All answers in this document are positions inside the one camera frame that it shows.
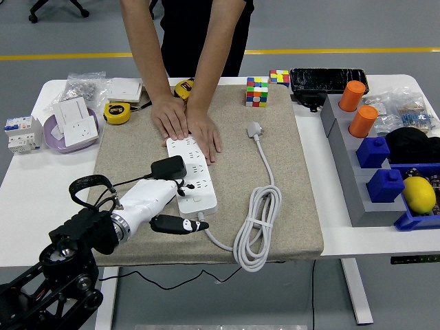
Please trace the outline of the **person's left hand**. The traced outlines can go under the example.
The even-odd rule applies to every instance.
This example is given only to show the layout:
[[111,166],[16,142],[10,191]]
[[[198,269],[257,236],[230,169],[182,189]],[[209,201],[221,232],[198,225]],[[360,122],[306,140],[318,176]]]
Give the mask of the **person's left hand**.
[[189,104],[186,109],[186,121],[188,130],[195,138],[207,165],[214,164],[217,153],[221,152],[221,138],[207,110]]

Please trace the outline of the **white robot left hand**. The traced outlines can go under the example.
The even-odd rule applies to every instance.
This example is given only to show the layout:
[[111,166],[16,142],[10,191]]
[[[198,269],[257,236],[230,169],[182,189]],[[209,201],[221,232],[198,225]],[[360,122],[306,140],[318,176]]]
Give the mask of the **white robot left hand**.
[[121,209],[111,214],[119,242],[128,241],[140,224],[148,223],[155,232],[165,234],[190,234],[207,230],[203,221],[193,221],[178,216],[160,214],[167,203],[178,193],[176,181],[141,179],[120,199]]

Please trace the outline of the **person's right hand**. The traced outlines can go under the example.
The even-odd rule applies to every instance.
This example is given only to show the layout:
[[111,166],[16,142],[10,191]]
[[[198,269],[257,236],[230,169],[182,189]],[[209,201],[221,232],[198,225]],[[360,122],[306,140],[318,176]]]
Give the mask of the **person's right hand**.
[[180,98],[161,95],[152,99],[151,117],[161,136],[182,140],[188,136],[185,104]]

